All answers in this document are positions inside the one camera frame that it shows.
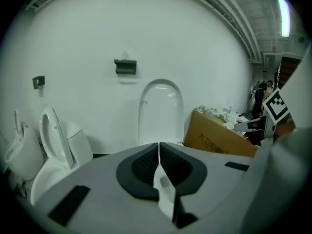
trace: toilet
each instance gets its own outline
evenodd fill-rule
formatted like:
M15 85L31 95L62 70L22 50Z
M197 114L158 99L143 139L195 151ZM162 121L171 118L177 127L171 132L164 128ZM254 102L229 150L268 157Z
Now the toilet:
M59 121L51 105L44 106L39 128L48 159L32 185L33 205L50 187L93 158L82 128L73 122Z
M35 130L20 120L17 109L13 113L15 138L4 156L11 171L25 181L33 179L43 165L43 155Z
M179 88L166 79L153 80L140 99L137 145L155 142L182 145L183 137L184 109ZM172 219L176 190L160 164L155 171L154 188L159 192L160 210Z

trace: ceiling light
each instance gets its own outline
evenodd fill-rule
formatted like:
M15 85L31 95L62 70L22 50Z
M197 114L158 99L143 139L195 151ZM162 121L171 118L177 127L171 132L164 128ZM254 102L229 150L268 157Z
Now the ceiling light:
M282 36L289 37L289 32L291 30L291 15L289 6L286 0L278 0L278 4L282 15Z

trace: white wall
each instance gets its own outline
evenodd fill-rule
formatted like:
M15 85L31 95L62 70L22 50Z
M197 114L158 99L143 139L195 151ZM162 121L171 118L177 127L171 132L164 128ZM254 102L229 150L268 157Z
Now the white wall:
M30 26L25 13L20 20L0 67L0 126L10 141L15 107L38 131L41 109L50 103L59 118L84 129L93 152L133 147L141 93L157 78L180 88L185 133L198 105L236 103L245 110L251 82L245 52L196 0L55 0ZM114 59L125 50L137 61L135 77L115 73ZM32 85L40 75L46 79L42 96Z

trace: toilet tank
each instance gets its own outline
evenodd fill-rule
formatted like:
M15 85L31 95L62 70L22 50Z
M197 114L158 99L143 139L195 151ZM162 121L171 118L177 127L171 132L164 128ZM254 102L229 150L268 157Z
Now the toilet tank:
M73 122L63 121L62 131L67 138L70 151L78 167L92 160L93 154L90 144L80 126Z

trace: brown cardboard box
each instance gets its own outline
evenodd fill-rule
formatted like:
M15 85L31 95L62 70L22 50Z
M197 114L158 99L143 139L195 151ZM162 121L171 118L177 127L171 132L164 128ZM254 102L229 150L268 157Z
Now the brown cardboard box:
M223 123L219 118L193 111L184 145L214 153L253 157L257 147Z

